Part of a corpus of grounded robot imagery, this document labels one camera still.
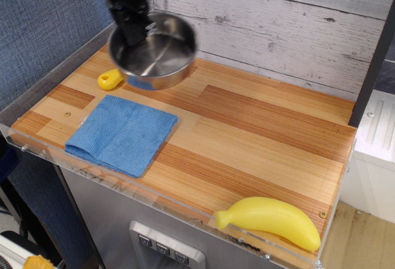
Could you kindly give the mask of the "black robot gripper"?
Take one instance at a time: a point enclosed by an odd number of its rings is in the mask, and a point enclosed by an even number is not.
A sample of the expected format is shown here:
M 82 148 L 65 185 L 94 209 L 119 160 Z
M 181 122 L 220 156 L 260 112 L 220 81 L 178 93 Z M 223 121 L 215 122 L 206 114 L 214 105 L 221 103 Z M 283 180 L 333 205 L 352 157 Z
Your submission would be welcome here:
M 149 25 L 147 0 L 106 0 L 127 46 L 134 46 L 147 37 Z

